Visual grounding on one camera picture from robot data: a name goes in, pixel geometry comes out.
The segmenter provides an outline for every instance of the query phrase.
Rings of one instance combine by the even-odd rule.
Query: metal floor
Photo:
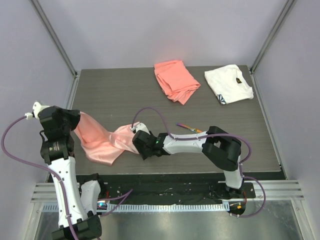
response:
[[[239,67],[247,83],[253,86],[248,67]],[[245,172],[280,171],[257,96],[252,100],[220,105],[204,77],[205,71],[215,68],[218,66],[187,67],[201,87],[185,105],[167,99],[152,67],[82,70],[73,109],[91,115],[108,131],[114,131],[130,124],[140,108],[153,106],[163,113],[172,133],[190,134],[190,131],[175,126],[183,123],[203,131],[209,126],[218,126],[246,138],[253,152],[243,166]],[[145,123],[155,135],[165,131],[161,119],[152,110],[142,112],[137,120]],[[222,172],[203,154],[197,153],[152,157],[143,161],[137,154],[124,152],[110,167],[89,161],[76,136],[74,140],[77,175]],[[247,154],[245,146],[242,154]]]
[[[262,201],[251,201],[251,214]],[[43,212],[35,240],[51,240],[58,229],[58,213]],[[101,240],[303,240],[291,201],[267,201],[249,218],[225,211],[113,213],[101,218]]]

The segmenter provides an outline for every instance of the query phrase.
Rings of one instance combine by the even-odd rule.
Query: white wall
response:
[[[319,10],[319,0],[297,1],[256,72],[286,173],[299,180],[316,231],[320,229]]]
[[[32,110],[35,100],[65,106],[72,75],[28,0],[2,0],[0,7],[0,134]],[[8,150],[44,164],[41,125],[23,120],[7,136]],[[22,240],[36,182],[47,173],[15,162],[0,150],[0,239]]]
[[[39,0],[74,67],[251,66],[285,0]]]

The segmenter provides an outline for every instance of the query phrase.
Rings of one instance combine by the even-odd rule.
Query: metal frame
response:
[[[38,224],[40,221],[40,216],[42,213],[42,209],[44,204],[41,202],[31,203],[32,204],[32,213],[29,219],[28,227],[25,233],[24,240],[34,240],[36,237]]]
[[[72,109],[72,106],[73,106],[74,100],[75,100],[75,96],[76,96],[76,92],[77,92],[77,88],[78,88],[80,74],[81,74],[81,71],[77,72],[75,78],[73,79],[73,82],[72,82],[72,85],[70,88],[70,92],[69,92],[68,101],[66,103],[66,109],[69,109],[69,110]]]
[[[248,199],[248,201],[262,201],[263,194],[259,185],[253,183],[256,198]],[[291,200],[295,215],[300,226],[301,233],[305,240],[314,240],[313,232],[308,222],[307,214],[304,208],[304,196],[301,187],[297,180],[262,180],[262,184],[267,201],[281,201]],[[241,201],[243,199],[231,199],[229,201]],[[37,183],[32,196],[31,204],[33,204],[33,211],[29,221],[27,234],[24,240],[34,240],[42,212],[58,212],[57,197],[53,183]],[[226,211],[228,203],[223,205],[178,205],[171,209],[170,206],[148,206],[145,205],[124,205],[117,209],[116,212],[163,212],[163,211],[178,211],[178,212],[192,212],[192,211]]]
[[[55,30],[53,29],[53,27],[51,26],[50,21],[47,18],[47,15],[45,14],[43,8],[41,7],[41,4],[39,3],[38,0],[29,0],[31,5],[33,6],[35,12],[37,13],[37,15],[39,16],[41,22],[43,23],[45,29],[47,30],[49,36],[51,37],[54,45],[56,46],[58,52],[61,54],[65,64],[67,65],[67,67],[69,68],[71,74],[73,75],[74,78],[76,78],[77,76],[77,71],[75,70],[72,62],[70,61],[64,47],[62,46]]]
[[[284,24],[286,18],[288,17],[290,11],[293,9],[295,3],[297,0],[287,0],[284,4],[278,18],[276,19],[274,25],[271,28],[271,31],[269,32],[268,36],[266,37],[262,48],[260,49],[256,59],[253,62],[252,67],[250,68],[251,73],[255,73],[257,70],[257,67],[259,66],[262,58],[265,56],[267,50],[269,49],[270,45],[272,44],[273,40],[277,36],[277,33],[279,32],[281,26]]]
[[[276,156],[276,158],[277,158],[277,160],[279,162],[280,168],[282,168],[283,173],[284,173],[285,177],[287,178],[286,168],[283,167],[282,157],[281,157],[280,151],[278,149],[278,145],[277,145],[277,141],[276,141],[275,135],[274,135],[274,133],[272,131],[273,128],[271,127],[271,124],[270,124],[269,118],[268,118],[268,114],[266,112],[263,100],[261,98],[260,89],[259,89],[258,83],[256,81],[256,75],[254,73],[251,73],[250,75],[251,75],[251,79],[252,79],[254,90],[256,92],[256,97],[258,98],[258,101],[259,101],[259,104],[260,104],[260,108],[261,108],[262,115],[263,115],[263,118],[264,118],[264,121],[265,121],[265,124],[266,124],[266,128],[267,128],[267,130],[269,132],[269,135],[270,135],[270,139],[271,139],[271,142],[272,142],[272,145],[273,145],[275,156]]]
[[[255,181],[253,183],[256,198],[248,199],[248,201],[262,201],[263,193],[259,185]],[[266,199],[268,201],[276,200],[304,200],[303,193],[297,180],[262,180],[262,184]],[[243,199],[231,199],[230,201],[241,201]],[[37,183],[31,198],[31,203],[56,203],[57,196],[53,183]]]

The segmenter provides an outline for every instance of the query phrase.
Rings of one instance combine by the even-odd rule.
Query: wire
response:
[[[16,160],[20,163],[23,163],[23,164],[26,164],[26,165],[29,165],[29,166],[33,166],[35,168],[38,168],[38,169],[42,169],[42,170],[45,170],[45,171],[48,171],[50,172],[53,176],[56,177],[56,179],[58,180],[58,182],[60,183],[60,186],[61,186],[61,190],[62,190],[62,195],[63,195],[63,201],[64,201],[64,206],[65,206],[65,214],[66,214],[66,218],[67,218],[67,221],[68,221],[68,224],[69,224],[69,227],[70,227],[70,231],[72,233],[72,236],[75,240],[79,240],[79,238],[77,237],[77,234],[75,232],[75,229],[74,229],[74,226],[72,225],[72,222],[71,222],[71,219],[70,219],[70,212],[69,212],[69,205],[68,205],[68,199],[67,199],[67,191],[66,191],[66,188],[65,188],[65,184],[63,182],[63,180],[61,179],[61,177],[53,170],[51,170],[50,168],[48,167],[45,167],[45,166],[42,166],[40,164],[36,164],[36,163],[33,163],[33,162],[29,162],[29,161],[26,161],[26,160],[23,160],[19,157],[16,157],[12,154],[10,154],[6,147],[5,147],[5,138],[6,138],[6,135],[7,133],[9,132],[9,130],[18,122],[20,122],[21,120],[25,119],[26,116],[22,116],[20,118],[18,118],[17,120],[15,120],[13,123],[11,123],[7,128],[6,130],[4,131],[3,135],[2,135],[2,138],[1,138],[1,148],[2,148],[2,151],[9,157],[9,158],[12,158],[13,160]]]
[[[70,211],[69,211],[69,204],[68,204],[68,198],[67,198],[67,191],[66,191],[66,187],[65,187],[65,184],[63,182],[63,180],[61,179],[61,177],[55,172],[53,171],[52,169],[48,168],[48,167],[45,167],[45,166],[42,166],[40,164],[37,164],[37,163],[33,163],[33,162],[30,162],[30,161],[26,161],[26,160],[23,160],[19,157],[16,157],[14,155],[12,155],[11,153],[9,153],[6,149],[6,146],[5,146],[5,139],[6,139],[6,136],[9,132],[9,130],[15,125],[17,124],[18,122],[20,122],[21,120],[25,119],[26,116],[22,116],[20,118],[18,118],[17,120],[15,120],[14,122],[12,122],[4,131],[4,133],[2,134],[2,137],[1,137],[1,148],[2,148],[2,151],[11,159],[13,160],[16,160],[20,163],[23,163],[23,164],[26,164],[26,165],[29,165],[29,166],[32,166],[32,167],[35,167],[35,168],[38,168],[38,169],[42,169],[42,170],[45,170],[49,173],[51,173],[53,176],[56,177],[56,179],[58,180],[58,182],[60,183],[60,186],[61,186],[61,190],[62,190],[62,195],[63,195],[63,201],[64,201],[64,207],[65,207],[65,214],[66,214],[66,218],[67,218],[67,221],[68,221],[68,225],[69,225],[69,228],[70,228],[70,231],[72,233],[72,236],[74,238],[74,240],[79,240],[77,234],[76,234],[76,231],[74,229],[74,226],[72,225],[72,222],[71,222],[71,218],[70,218]],[[109,214],[111,214],[114,210],[116,210],[125,200],[126,198],[129,196],[129,194],[132,192],[133,190],[131,189],[129,192],[127,192],[126,194],[120,196],[120,197],[114,197],[114,198],[105,198],[105,200],[108,200],[108,201],[111,201],[111,200],[118,200],[118,199],[121,199],[123,198],[119,204],[114,207],[111,211],[107,212],[106,214],[103,214],[102,216],[107,216]]]
[[[125,193],[125,194],[123,194],[122,196],[117,196],[117,197],[113,197],[113,198],[101,198],[101,199],[98,199],[98,202],[99,201],[113,201],[113,200],[119,200],[119,199],[122,199],[122,198],[124,198],[126,195],[129,195],[130,193],[129,193],[130,191],[128,191],[127,193]]]
[[[110,210],[110,211],[102,214],[101,217],[104,217],[104,216],[107,216],[107,215],[113,213],[113,212],[127,199],[127,197],[130,195],[130,193],[131,193],[132,191],[133,191],[133,189],[131,189],[130,191],[128,191],[126,194],[124,194],[123,196],[125,196],[125,197],[118,203],[118,205],[115,206],[112,210]]]
[[[113,198],[101,198],[101,199],[98,199],[98,202],[100,201],[114,201],[114,200],[119,200],[119,199],[122,199],[126,196],[128,196],[130,194],[130,191],[128,191],[127,193],[123,194],[122,196],[117,196],[117,197],[113,197]],[[104,206],[98,206],[99,209],[108,209],[107,207],[104,207]]]
[[[246,205],[248,200],[247,200],[247,195],[246,195],[246,192],[245,192],[245,191],[243,192],[243,196],[244,196],[244,203],[243,203],[243,204]],[[231,207],[231,206],[236,205],[236,204],[239,204],[239,205],[240,205],[240,204],[241,204],[241,201],[232,203],[232,204],[230,204],[229,206]]]
[[[233,135],[233,134],[229,134],[229,133],[216,133],[216,134],[207,134],[207,135],[203,135],[203,136],[199,136],[199,137],[174,137],[172,135],[172,133],[170,132],[169,130],[169,127],[168,127],[168,124],[164,118],[164,116],[162,115],[162,113],[160,111],[158,111],[157,109],[155,109],[154,107],[152,106],[146,106],[146,107],[143,107],[141,108],[135,115],[134,115],[134,118],[133,118],[133,121],[132,121],[132,124],[131,124],[131,128],[134,127],[134,124],[135,124],[135,121],[137,119],[137,116],[139,115],[139,113],[141,113],[143,110],[146,110],[146,109],[151,109],[153,111],[155,111],[161,118],[162,122],[163,122],[163,125],[165,127],[165,130],[166,132],[168,133],[168,136],[174,140],[177,140],[177,141],[190,141],[190,140],[200,140],[200,139],[206,139],[206,138],[214,138],[214,137],[231,137],[231,138],[235,138],[235,139],[239,139],[241,140],[242,142],[244,142],[247,147],[248,147],[248,154],[247,156],[241,160],[239,162],[239,164],[242,164],[244,163],[246,160],[248,160],[248,158],[250,158],[251,156],[251,153],[252,153],[252,148],[251,148],[251,145],[250,143],[243,137],[241,136],[237,136],[237,135]]]
[[[242,142],[244,142],[244,143],[247,145],[247,147],[248,147],[248,154],[247,154],[247,156],[246,156],[244,159],[242,159],[241,161],[239,161],[239,171],[240,171],[240,175],[241,175],[244,179],[248,179],[248,180],[253,180],[253,181],[255,181],[255,182],[260,186],[260,188],[261,188],[261,190],[262,190],[262,193],[263,193],[263,203],[262,203],[261,208],[260,208],[257,212],[255,212],[255,213],[253,213],[253,214],[240,215],[240,216],[238,216],[238,215],[236,215],[236,214],[232,214],[232,215],[235,216],[235,217],[240,217],[240,218],[250,218],[250,217],[256,216],[257,214],[259,214],[259,213],[264,209],[264,207],[265,207],[265,205],[266,205],[266,191],[265,191],[264,187],[263,187],[262,184],[261,184],[257,179],[255,179],[254,177],[244,176],[244,175],[243,175],[242,164],[250,158],[251,153],[252,153],[251,145],[250,145],[250,143],[249,143],[246,139],[244,139],[244,138],[241,137],[241,136],[237,136],[237,135],[233,135],[233,134],[228,134],[228,133],[207,134],[207,135],[203,135],[203,136],[199,136],[199,137],[187,137],[187,138],[174,137],[174,136],[170,133],[170,131],[169,131],[169,128],[168,128],[168,125],[167,125],[167,122],[166,122],[164,116],[161,114],[160,111],[158,111],[157,109],[155,109],[155,108],[152,107],[152,106],[143,107],[143,108],[141,108],[141,109],[135,114],[135,116],[134,116],[134,118],[133,118],[133,121],[132,121],[131,128],[134,127],[134,123],[135,123],[136,118],[137,118],[137,116],[139,115],[139,113],[141,113],[143,110],[146,110],[146,109],[151,109],[151,110],[155,111],[155,112],[160,116],[160,118],[161,118],[161,120],[162,120],[162,122],[163,122],[163,125],[164,125],[164,127],[165,127],[165,130],[166,130],[166,132],[168,133],[168,136],[169,136],[170,138],[174,139],[174,140],[177,140],[177,141],[189,141],[189,140],[200,140],[200,139],[214,138],[214,137],[231,137],[231,138],[236,138],[236,139],[241,140]]]

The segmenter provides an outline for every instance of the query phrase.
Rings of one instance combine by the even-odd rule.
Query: folded white shirt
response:
[[[205,71],[204,77],[222,105],[254,98],[252,87],[247,84],[237,65]]]

